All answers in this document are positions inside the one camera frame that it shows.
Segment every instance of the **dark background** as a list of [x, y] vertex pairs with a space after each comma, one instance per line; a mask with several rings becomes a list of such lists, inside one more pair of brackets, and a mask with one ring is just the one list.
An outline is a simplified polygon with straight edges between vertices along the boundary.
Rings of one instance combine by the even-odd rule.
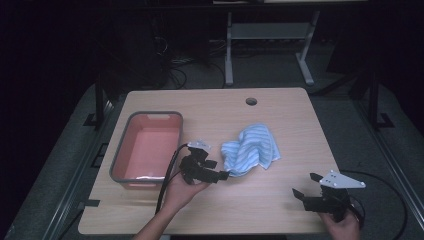
[[[370, 3], [351, 11], [324, 9], [314, 41], [337, 40], [329, 66], [334, 72], [349, 73], [370, 57], [378, 59], [380, 81], [395, 93], [405, 113], [424, 133], [422, 4]], [[111, 99], [130, 90], [159, 89], [166, 81], [167, 59], [155, 54], [154, 36], [167, 37], [176, 49], [200, 59], [207, 56], [209, 38], [225, 36], [222, 12], [171, 12], [163, 22], [152, 25], [157, 13], [83, 10], [114, 4], [100, 0], [0, 1], [0, 235], [12, 223], [89, 86], [101, 78]], [[143, 1], [120, 4], [144, 6]]]

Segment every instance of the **black cable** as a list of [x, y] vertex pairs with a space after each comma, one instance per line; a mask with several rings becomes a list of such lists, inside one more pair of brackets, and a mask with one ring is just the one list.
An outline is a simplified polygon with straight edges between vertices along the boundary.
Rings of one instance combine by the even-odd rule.
[[178, 85], [176, 85], [175, 88], [178, 90], [178, 89], [181, 89], [181, 88], [185, 87], [185, 84], [187, 83], [187, 74], [184, 71], [180, 70], [180, 69], [171, 68], [171, 71], [172, 70], [177, 71], [177, 72], [181, 73], [184, 76], [183, 83], [180, 83], [180, 81], [178, 81], [178, 78], [174, 74], [171, 73], [171, 75], [174, 77], [174, 80], [176, 80], [176, 82], [178, 83]]
[[62, 232], [62, 234], [60, 234], [59, 236], [59, 240], [62, 239], [65, 234], [69, 231], [69, 229], [72, 227], [72, 225], [75, 223], [75, 221], [77, 221], [77, 219], [81, 216], [81, 214], [84, 212], [84, 210], [80, 210], [78, 212], [78, 214], [74, 217], [74, 219], [72, 219], [71, 223], [69, 223], [68, 227], [66, 227], [66, 229]]
[[172, 176], [172, 177], [170, 177], [170, 178], [169, 178], [168, 182], [171, 182], [171, 181], [172, 181], [172, 179], [174, 179], [174, 177], [175, 177], [175, 176], [177, 176], [177, 175], [178, 175], [178, 173], [180, 173], [180, 172], [181, 172], [181, 170], [180, 170], [180, 171], [178, 171], [178, 172], [176, 172], [176, 173], [174, 174], [174, 176]]
[[170, 181], [169, 176], [171, 175], [175, 161], [177, 160], [178, 153], [181, 151], [181, 149], [183, 149], [184, 147], [187, 147], [187, 146], [188, 146], [187, 143], [179, 146], [178, 149], [174, 152], [174, 155], [172, 156], [171, 161], [169, 162], [168, 169], [166, 170], [165, 178], [163, 179], [163, 183], [162, 183], [162, 186], [160, 188], [158, 202], [156, 204], [155, 214], [157, 214], [160, 211], [160, 208], [162, 206], [163, 195], [165, 194], [166, 187], [168, 186], [168, 183]]
[[399, 239], [401, 236], [402, 236], [402, 234], [403, 234], [403, 232], [405, 231], [405, 228], [406, 228], [406, 224], [407, 224], [407, 222], [408, 222], [408, 209], [407, 209], [407, 207], [406, 207], [406, 203], [405, 203], [405, 200], [403, 199], [403, 197], [402, 197], [402, 195], [399, 193], [399, 191], [397, 191], [389, 182], [387, 182], [386, 180], [384, 180], [384, 179], [382, 179], [382, 178], [380, 178], [380, 177], [378, 177], [378, 176], [375, 176], [375, 175], [373, 175], [373, 174], [370, 174], [370, 173], [366, 173], [366, 172], [360, 172], [360, 171], [351, 171], [351, 170], [344, 170], [344, 169], [340, 169], [340, 172], [347, 172], [347, 173], [357, 173], [357, 174], [362, 174], [362, 175], [366, 175], [366, 176], [369, 176], [369, 177], [372, 177], [372, 178], [375, 178], [375, 179], [377, 179], [377, 180], [380, 180], [381, 182], [383, 182], [384, 184], [386, 184], [396, 195], [397, 195], [397, 197], [399, 198], [399, 200], [401, 201], [401, 203], [402, 203], [402, 207], [403, 207], [403, 222], [402, 222], [402, 227], [401, 227], [401, 229], [398, 231], [398, 233], [396, 234], [396, 236], [393, 238], [393, 240], [396, 240], [396, 239]]
[[362, 229], [364, 227], [365, 217], [362, 216], [359, 211], [350, 204], [347, 206], [347, 209], [349, 209], [353, 214], [355, 214], [356, 218], [359, 221], [359, 229]]
[[359, 201], [359, 199], [357, 199], [356, 197], [354, 197], [354, 196], [352, 196], [352, 195], [349, 195], [349, 197], [350, 197], [350, 198], [352, 198], [353, 200], [355, 200], [355, 201], [358, 203], [358, 205], [361, 207], [361, 209], [362, 209], [362, 217], [363, 217], [363, 218], [364, 218], [364, 220], [365, 220], [366, 212], [365, 212], [364, 204], [362, 204], [362, 202], [361, 202], [361, 201]]
[[222, 74], [222, 78], [223, 78], [223, 83], [222, 83], [222, 86], [221, 86], [221, 88], [225, 88], [225, 73], [224, 73], [224, 71], [218, 66], [218, 65], [216, 65], [215, 63], [209, 63], [209, 65], [211, 65], [211, 66], [214, 66], [214, 67], [216, 67], [216, 68], [218, 68], [218, 70], [221, 72], [221, 74]]
[[224, 39], [217, 40], [217, 42], [211, 42], [209, 46], [209, 57], [216, 58], [222, 57], [227, 51], [227, 41]]
[[178, 89], [178, 87], [181, 85], [180, 82], [178, 81], [177, 77], [172, 73], [169, 72], [168, 74], [169, 79], [171, 79], [171, 81], [174, 83], [175, 85], [175, 89]]

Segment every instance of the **plastic tub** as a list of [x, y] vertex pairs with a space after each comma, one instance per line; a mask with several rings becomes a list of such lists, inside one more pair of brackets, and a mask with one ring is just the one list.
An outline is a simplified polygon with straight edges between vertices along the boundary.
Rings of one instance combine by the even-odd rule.
[[136, 112], [127, 122], [109, 174], [126, 189], [160, 186], [180, 144], [178, 112]]

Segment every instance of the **striped towel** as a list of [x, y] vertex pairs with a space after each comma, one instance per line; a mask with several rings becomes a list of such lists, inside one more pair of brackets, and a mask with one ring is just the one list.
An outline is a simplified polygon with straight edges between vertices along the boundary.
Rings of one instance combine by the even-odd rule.
[[224, 169], [230, 176], [243, 176], [258, 164], [268, 169], [272, 161], [280, 159], [274, 137], [263, 123], [248, 126], [239, 134], [239, 141], [225, 142], [221, 146]]

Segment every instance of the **wooden table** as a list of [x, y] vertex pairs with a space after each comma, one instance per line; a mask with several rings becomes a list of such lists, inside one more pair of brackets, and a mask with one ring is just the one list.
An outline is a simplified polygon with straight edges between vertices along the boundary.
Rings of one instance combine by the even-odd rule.
[[[257, 104], [246, 104], [255, 98]], [[86, 207], [82, 234], [134, 234], [154, 215], [158, 190], [125, 190], [109, 168], [128, 117], [136, 111], [178, 111], [184, 117], [182, 143], [202, 139], [208, 159], [222, 169], [221, 144], [237, 140], [246, 126], [265, 123], [282, 158], [268, 170], [219, 181], [199, 193], [169, 224], [165, 234], [292, 234], [324, 231], [316, 213], [304, 211], [292, 188], [319, 196], [310, 172], [337, 170], [331, 150], [305, 90], [301, 88], [167, 90], [131, 92], [109, 143]]]

